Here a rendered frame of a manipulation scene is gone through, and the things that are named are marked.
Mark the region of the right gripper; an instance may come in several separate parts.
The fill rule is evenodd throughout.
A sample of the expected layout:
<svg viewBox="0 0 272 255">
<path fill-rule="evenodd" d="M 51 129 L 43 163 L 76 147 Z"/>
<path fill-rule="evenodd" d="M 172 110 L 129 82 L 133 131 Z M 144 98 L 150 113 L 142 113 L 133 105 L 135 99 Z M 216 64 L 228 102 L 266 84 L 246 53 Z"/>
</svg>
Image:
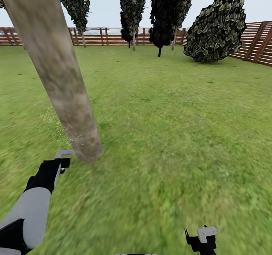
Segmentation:
<svg viewBox="0 0 272 255">
<path fill-rule="evenodd" d="M 201 243 L 198 237 L 189 237 L 189 235 L 186 236 L 187 243 L 192 246 L 193 252 L 200 252 L 201 255 L 205 255 L 208 252 L 215 253 L 215 237 L 208 236 L 206 239 L 207 243 Z"/>
</svg>

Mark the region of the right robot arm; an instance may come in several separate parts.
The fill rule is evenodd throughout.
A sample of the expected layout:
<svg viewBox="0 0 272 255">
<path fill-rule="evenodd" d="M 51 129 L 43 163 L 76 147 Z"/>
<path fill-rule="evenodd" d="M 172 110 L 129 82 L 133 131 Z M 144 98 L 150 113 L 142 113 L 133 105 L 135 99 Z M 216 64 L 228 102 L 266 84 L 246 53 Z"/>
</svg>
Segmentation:
<svg viewBox="0 0 272 255">
<path fill-rule="evenodd" d="M 198 237 L 186 236 L 187 243 L 192 246 L 193 252 L 200 252 L 201 255 L 216 255 L 215 235 L 217 229 L 215 227 L 204 227 L 197 229 Z"/>
</svg>

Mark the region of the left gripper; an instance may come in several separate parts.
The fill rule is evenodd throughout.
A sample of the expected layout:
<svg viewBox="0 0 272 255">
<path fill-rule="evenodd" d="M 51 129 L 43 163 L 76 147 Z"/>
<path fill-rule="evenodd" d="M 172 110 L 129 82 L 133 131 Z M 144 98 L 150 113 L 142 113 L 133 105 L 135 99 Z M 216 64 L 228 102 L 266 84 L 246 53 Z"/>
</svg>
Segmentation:
<svg viewBox="0 0 272 255">
<path fill-rule="evenodd" d="M 59 161 L 61 161 L 61 168 L 68 168 L 70 167 L 70 158 L 59 158 Z"/>
</svg>

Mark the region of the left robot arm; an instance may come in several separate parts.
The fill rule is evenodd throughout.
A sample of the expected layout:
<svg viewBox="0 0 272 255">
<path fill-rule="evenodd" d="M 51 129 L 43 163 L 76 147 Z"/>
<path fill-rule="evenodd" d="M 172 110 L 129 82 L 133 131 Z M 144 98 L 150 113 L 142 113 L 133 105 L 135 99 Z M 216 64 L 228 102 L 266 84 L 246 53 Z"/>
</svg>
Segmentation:
<svg viewBox="0 0 272 255">
<path fill-rule="evenodd" d="M 73 150 L 57 150 L 55 159 L 44 160 L 31 176 L 24 193 L 0 222 L 0 255 L 26 255 L 43 240 L 49 202 L 61 168 L 70 167 Z"/>
</svg>

